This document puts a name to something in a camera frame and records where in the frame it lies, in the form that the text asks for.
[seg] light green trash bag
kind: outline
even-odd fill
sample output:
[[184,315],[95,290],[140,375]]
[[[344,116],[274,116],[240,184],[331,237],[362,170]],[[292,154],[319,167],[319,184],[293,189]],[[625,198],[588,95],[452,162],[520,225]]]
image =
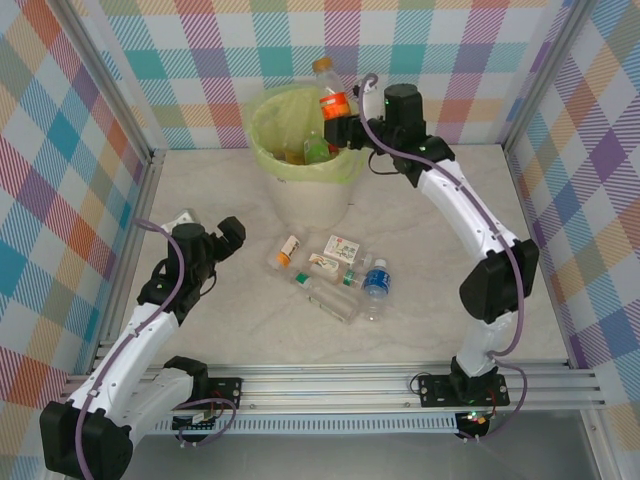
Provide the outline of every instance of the light green trash bag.
[[276,213],[287,225],[324,230],[346,214],[353,182],[362,172],[365,153],[343,149],[333,160],[291,165],[271,152],[302,154],[304,141],[324,120],[318,89],[286,85],[265,90],[243,109],[243,125],[258,165],[266,172]]

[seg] bottle label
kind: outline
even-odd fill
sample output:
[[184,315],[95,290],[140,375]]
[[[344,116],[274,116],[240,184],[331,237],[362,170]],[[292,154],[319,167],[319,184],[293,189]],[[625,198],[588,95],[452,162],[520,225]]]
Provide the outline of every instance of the bottle label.
[[322,255],[318,255],[316,253],[312,254],[309,257],[309,261],[314,265],[318,265],[323,270],[326,270],[329,273],[336,273],[338,271],[338,268],[340,268],[340,264],[335,260],[323,257]]
[[347,262],[351,265],[356,259],[356,254],[358,253],[359,248],[360,245],[355,242],[350,242],[344,238],[331,235],[331,238],[329,238],[329,241],[327,242],[327,246],[324,247],[324,254],[329,257],[342,260],[343,262]]
[[370,270],[364,281],[363,288],[366,289],[370,285],[382,288],[387,294],[391,288],[391,277],[384,270]]
[[351,114],[347,95],[344,92],[334,93],[320,99],[320,108],[325,120]]
[[318,300],[316,300],[315,298],[309,297],[309,302],[311,302],[313,305],[315,305],[316,307],[319,307],[321,310],[324,310],[325,312],[327,312],[329,315],[332,315],[334,317],[336,317],[338,320],[340,320],[341,322],[346,322],[346,320],[344,318],[342,318],[339,314],[337,314],[336,312],[334,312],[333,310],[331,310],[329,307],[327,307],[326,305],[320,303]]
[[349,270],[347,273],[344,274],[342,283],[344,283],[347,287],[350,287],[355,276],[356,276],[356,272],[354,272],[353,270]]
[[278,253],[278,262],[280,262],[283,267],[288,267],[289,263],[291,263],[291,257],[298,248],[300,248],[300,240],[291,235],[289,239],[284,242],[283,247],[280,249],[280,253]]

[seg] colorful plaid backdrop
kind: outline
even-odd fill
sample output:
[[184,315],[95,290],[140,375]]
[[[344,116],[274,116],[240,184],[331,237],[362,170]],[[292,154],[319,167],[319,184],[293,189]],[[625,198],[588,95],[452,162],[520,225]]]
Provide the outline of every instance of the colorful plaid backdrop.
[[0,0],[0,478],[90,353],[142,162],[45,0]]
[[346,85],[370,71],[382,85],[417,84],[430,131],[449,142],[496,143],[572,3],[101,0],[105,26],[88,16],[86,4],[96,1],[74,4],[150,142],[157,144],[104,28],[115,33],[169,146],[181,149],[246,146],[240,104],[264,88],[311,80],[312,61],[324,55]]
[[512,164],[564,334],[640,467],[640,2],[600,1]]

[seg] purple cable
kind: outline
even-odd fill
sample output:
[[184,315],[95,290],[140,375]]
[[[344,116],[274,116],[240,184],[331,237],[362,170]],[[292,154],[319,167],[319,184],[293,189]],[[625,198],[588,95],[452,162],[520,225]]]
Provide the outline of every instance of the purple cable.
[[[369,81],[371,82],[371,86],[373,87],[376,83],[378,83],[378,76],[375,73],[369,73],[365,75],[364,79],[362,80],[362,84],[360,85],[361,92],[365,91],[365,86]],[[491,230],[491,233],[495,235],[497,240],[500,242],[500,245],[502,245],[502,248],[504,248],[504,251],[506,252],[507,257],[509,258],[509,262],[511,263],[511,268],[513,269],[513,274],[516,280],[516,290],[518,295],[518,320],[516,323],[516,333],[514,334],[513,340],[511,341],[511,343],[506,349],[504,349],[501,352],[496,352],[495,350],[491,350],[487,352],[487,355],[491,359],[493,359],[496,365],[500,367],[508,368],[511,370],[517,370],[518,372],[520,372],[520,375],[522,375],[522,397],[520,397],[520,401],[518,402],[518,405],[516,405],[516,408],[514,409],[513,413],[509,416],[509,418],[490,434],[490,435],[495,435],[497,432],[502,430],[504,425],[509,423],[509,421],[511,421],[511,418],[513,418],[513,416],[515,416],[515,414],[517,414],[522,409],[525,398],[527,396],[527,389],[528,389],[527,376],[524,373],[524,370],[522,370],[520,367],[517,367],[515,365],[502,363],[495,359],[495,357],[504,357],[506,355],[509,355],[511,352],[513,352],[516,346],[518,345],[518,343],[520,342],[520,337],[522,336],[522,328],[524,326],[524,286],[522,285],[522,277],[520,274],[520,268],[518,267],[518,262],[516,260],[516,257],[511,251],[511,248],[509,248],[507,241],[500,234],[497,225],[493,222],[493,220],[491,220],[491,217],[489,216],[489,214],[480,204],[478,199],[462,184],[460,180],[458,180],[454,175],[449,173],[444,168],[440,167],[437,163],[432,162],[431,160],[419,157],[417,155],[412,155],[410,153],[401,152],[399,150],[396,150],[394,148],[391,148],[385,145],[382,141],[380,141],[378,137],[376,137],[375,133],[373,133],[373,130],[371,129],[369,124],[367,123],[368,119],[364,116],[364,95],[358,96],[358,109],[360,110],[360,113],[359,113],[360,123],[362,123],[362,126],[364,127],[365,132],[367,132],[367,135],[369,136],[371,141],[375,143],[378,148],[387,152],[390,155],[395,155],[397,157],[406,158],[407,160],[413,160],[416,162],[424,163],[425,165],[428,165],[429,167],[436,170],[438,173],[442,174],[444,177],[449,179],[457,188],[459,188],[460,191],[469,199],[471,204],[478,211],[482,219],[485,221],[485,223],[489,227],[489,230]]]
[[178,405],[176,408],[195,407],[196,405],[202,405],[204,403],[219,403],[219,404],[231,407],[231,410],[232,410],[231,418],[229,419],[227,424],[222,428],[222,430],[220,430],[217,433],[212,433],[211,435],[208,435],[207,438],[197,443],[189,443],[184,438],[182,438],[182,432],[186,429],[186,427],[182,427],[181,429],[178,430],[178,440],[182,442],[181,446],[189,445],[195,448],[202,445],[206,445],[207,443],[211,443],[214,440],[220,438],[227,430],[231,428],[231,425],[233,425],[233,421],[236,419],[236,413],[238,412],[238,409],[236,408],[235,403],[233,403],[231,400],[227,400],[226,398],[207,398],[204,400],[194,400],[193,402],[182,403]]
[[[171,290],[171,293],[169,294],[167,299],[162,303],[162,305],[160,305],[157,308],[157,310],[153,312],[148,319],[142,322],[138,326],[138,328],[135,329],[135,335],[129,334],[128,336],[126,336],[125,339],[122,341],[122,343],[120,343],[116,348],[116,350],[113,352],[113,355],[109,356],[104,367],[102,368],[102,370],[100,370],[100,373],[96,378],[96,381],[93,383],[93,386],[91,387],[91,391],[97,390],[98,388],[100,388],[100,386],[102,385],[102,380],[104,379],[107,372],[109,371],[109,368],[111,368],[111,365],[113,365],[113,362],[116,360],[116,358],[118,358],[118,355],[120,355],[122,350],[124,350],[124,348],[129,344],[131,340],[133,340],[136,336],[138,336],[138,334],[142,330],[144,330],[147,327],[147,325],[149,325],[156,318],[158,318],[158,316],[164,311],[164,309],[167,308],[167,306],[178,294],[178,291],[182,286],[182,281],[184,280],[184,257],[182,256],[180,247],[178,246],[176,241],[173,239],[173,237],[167,232],[165,232],[162,229],[162,227],[148,220],[136,218],[133,221],[133,223],[144,230],[158,232],[162,234],[169,241],[169,243],[175,250],[176,255],[178,257],[178,281],[175,287],[173,287],[173,290]],[[89,411],[89,406],[91,405],[91,401],[93,400],[93,398],[94,398],[93,395],[91,394],[87,395],[87,398],[85,399],[82,405],[82,409],[80,410],[80,415],[78,416],[78,421],[76,423],[76,430],[75,430],[76,456],[78,458],[78,464],[80,465],[80,470],[82,471],[82,475],[84,475],[84,478],[86,480],[93,480],[93,475],[91,475],[91,470],[89,470],[89,465],[87,464],[87,460],[84,457],[84,450],[82,449],[82,426],[84,425],[84,420],[87,416],[87,412]]]

